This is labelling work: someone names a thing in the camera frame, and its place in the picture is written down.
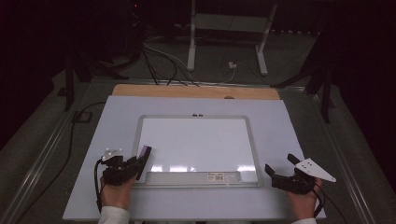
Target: dark background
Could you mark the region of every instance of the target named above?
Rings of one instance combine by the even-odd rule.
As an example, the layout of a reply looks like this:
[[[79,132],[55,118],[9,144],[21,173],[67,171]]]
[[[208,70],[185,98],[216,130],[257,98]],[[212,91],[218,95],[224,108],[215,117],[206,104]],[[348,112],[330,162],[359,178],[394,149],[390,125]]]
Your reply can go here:
[[[79,49],[96,59],[111,59],[117,38],[92,7],[95,1],[0,2],[1,139],[10,137],[52,91],[51,78],[64,69],[65,53]],[[105,4],[106,0],[96,4]],[[190,22],[190,1],[136,1],[139,13],[160,34],[175,35],[174,25]],[[268,13],[265,1],[198,1],[197,10],[225,14]],[[248,11],[249,5],[257,10]],[[329,55],[332,83],[359,124],[370,148],[396,189],[395,43],[393,1],[280,1],[273,32],[318,35],[305,68]]]

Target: floor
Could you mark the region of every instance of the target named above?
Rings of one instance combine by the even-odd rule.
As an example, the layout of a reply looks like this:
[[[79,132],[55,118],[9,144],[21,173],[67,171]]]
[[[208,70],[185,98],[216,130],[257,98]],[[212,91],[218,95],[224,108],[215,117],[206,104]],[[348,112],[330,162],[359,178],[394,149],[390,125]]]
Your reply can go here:
[[[53,79],[54,91],[0,151],[0,183],[3,183],[0,185],[0,214],[5,218],[0,220],[10,218],[16,222],[20,217],[17,223],[75,222],[62,220],[62,215],[103,105],[89,108],[92,112],[89,123],[73,125],[73,111],[105,101],[118,83],[155,84],[150,73],[153,70],[149,69],[148,63],[155,69],[155,76],[160,79],[158,83],[167,84],[175,72],[174,64],[162,56],[150,54],[150,49],[164,52],[178,62],[181,69],[177,70],[177,75],[170,83],[172,85],[193,85],[193,80],[198,85],[268,88],[270,84],[299,72],[315,40],[309,35],[270,34],[264,48],[269,75],[263,77],[259,73],[254,53],[254,45],[260,41],[259,36],[210,32],[202,35],[202,38],[197,39],[195,70],[188,73],[182,63],[187,61],[189,38],[153,35],[144,45],[148,60],[141,57],[134,65],[120,71],[128,80],[115,80],[92,70],[94,77],[91,83],[76,81],[76,101],[68,113],[64,112],[64,97],[57,95],[59,89],[64,87],[64,72],[60,73]],[[230,68],[229,62],[236,63],[236,68]],[[396,223],[394,191],[379,169],[337,87],[332,86],[332,108],[329,111],[331,123],[327,124],[318,112],[320,93],[304,93],[308,81],[309,77],[278,91],[290,113],[305,156],[315,159],[338,179],[335,184],[325,183],[323,188],[326,193],[347,223]],[[37,157],[45,163],[37,166]],[[70,160],[58,174],[67,158]],[[46,189],[52,179],[53,184]],[[325,211],[328,217],[318,223],[343,223],[337,207],[327,203]],[[290,220],[264,223],[290,223]]]

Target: label sticker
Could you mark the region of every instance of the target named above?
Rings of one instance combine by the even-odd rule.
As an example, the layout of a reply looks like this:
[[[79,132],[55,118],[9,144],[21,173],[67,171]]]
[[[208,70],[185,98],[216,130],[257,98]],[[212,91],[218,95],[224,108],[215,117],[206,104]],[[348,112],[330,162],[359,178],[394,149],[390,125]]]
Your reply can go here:
[[[224,173],[207,173],[207,181],[224,181]]]

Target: white sleeve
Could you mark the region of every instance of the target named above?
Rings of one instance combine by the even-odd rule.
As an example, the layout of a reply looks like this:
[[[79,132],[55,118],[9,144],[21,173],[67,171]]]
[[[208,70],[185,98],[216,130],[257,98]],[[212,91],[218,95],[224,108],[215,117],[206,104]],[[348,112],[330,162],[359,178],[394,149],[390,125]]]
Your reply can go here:
[[[315,220],[314,217],[311,217],[311,218],[305,218],[305,219],[295,221],[291,224],[317,224],[317,221]]]
[[[127,224],[129,212],[122,208],[103,206],[98,224]]]

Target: hand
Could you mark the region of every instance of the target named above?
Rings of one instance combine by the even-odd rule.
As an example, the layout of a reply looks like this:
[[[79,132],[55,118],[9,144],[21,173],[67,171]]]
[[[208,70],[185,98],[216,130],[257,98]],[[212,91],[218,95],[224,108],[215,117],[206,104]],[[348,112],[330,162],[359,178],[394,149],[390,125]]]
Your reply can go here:
[[[105,185],[105,180],[103,179],[103,177],[101,177],[101,188],[103,188],[103,185],[105,185],[100,194],[102,206],[113,206],[128,210],[131,196],[131,187],[134,184],[136,177],[137,175],[132,177],[121,186]]]
[[[322,184],[322,180],[320,178],[315,178],[315,182],[319,185]],[[317,185],[314,186],[314,190],[316,192],[320,191]],[[294,216],[300,220],[309,217],[314,217],[315,205],[317,203],[317,196],[311,191],[305,195],[303,194],[294,194],[291,192],[286,192],[290,202],[291,208],[293,210]]]

